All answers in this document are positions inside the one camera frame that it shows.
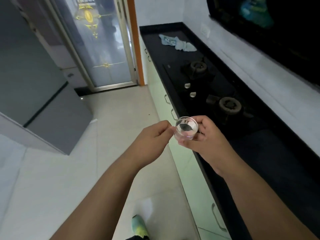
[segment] cloth towel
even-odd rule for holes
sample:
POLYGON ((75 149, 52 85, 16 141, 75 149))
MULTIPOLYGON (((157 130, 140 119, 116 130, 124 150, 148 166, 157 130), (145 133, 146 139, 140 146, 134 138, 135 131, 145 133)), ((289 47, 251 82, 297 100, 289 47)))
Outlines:
POLYGON ((186 41, 179 40, 178 37, 169 37, 163 34, 159 34, 161 38, 161 43, 163 45, 171 45, 175 46, 176 50, 183 50, 183 51, 197 51, 196 47, 194 47, 191 43, 187 43, 186 41))

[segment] electrical outlet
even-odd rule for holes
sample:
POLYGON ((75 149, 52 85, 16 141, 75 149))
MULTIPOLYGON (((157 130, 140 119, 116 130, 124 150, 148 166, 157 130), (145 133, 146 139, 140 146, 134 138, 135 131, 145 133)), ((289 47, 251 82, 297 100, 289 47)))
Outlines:
POLYGON ((210 28, 205 25, 205 24, 201 24, 201 28, 200 28, 201 33, 207 38, 209 39, 210 36, 210 28))

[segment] green slipper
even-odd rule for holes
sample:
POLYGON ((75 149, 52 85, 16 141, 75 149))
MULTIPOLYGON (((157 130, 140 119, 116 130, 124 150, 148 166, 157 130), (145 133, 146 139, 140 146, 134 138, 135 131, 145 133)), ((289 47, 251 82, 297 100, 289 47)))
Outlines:
POLYGON ((144 236, 149 237, 146 224, 144 223, 144 220, 141 216, 135 215, 131 219, 131 226, 135 236, 140 236, 141 238, 144 238, 144 236))

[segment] kitchen counter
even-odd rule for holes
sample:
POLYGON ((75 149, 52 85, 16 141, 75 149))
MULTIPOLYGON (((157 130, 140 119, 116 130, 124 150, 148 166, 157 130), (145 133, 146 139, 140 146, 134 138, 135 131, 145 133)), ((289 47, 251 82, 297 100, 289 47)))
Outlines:
MULTIPOLYGON (((232 137, 227 132, 222 132, 242 159, 259 173, 294 214, 320 237, 318 156, 183 23, 142 26, 140 33, 178 117, 198 114, 193 114, 176 91, 164 68, 164 64, 168 63, 201 60, 205 56, 232 84, 241 98, 246 103, 249 101, 248 106, 254 109, 260 127, 254 125, 254 131, 242 137, 232 137), (180 40, 191 42, 198 50, 183 52, 173 46, 162 45, 159 34, 178 36, 180 40)), ((223 178, 218 176, 199 154, 194 154, 231 238, 251 239, 223 178)))

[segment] small glass bowl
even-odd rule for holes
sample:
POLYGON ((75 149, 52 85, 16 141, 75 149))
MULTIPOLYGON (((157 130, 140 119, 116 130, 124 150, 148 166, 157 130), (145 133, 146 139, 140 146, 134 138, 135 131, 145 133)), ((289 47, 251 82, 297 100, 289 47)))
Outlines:
POLYGON ((178 140, 192 140, 198 132, 198 123, 193 118, 183 116, 176 122, 176 132, 174 137, 178 140))

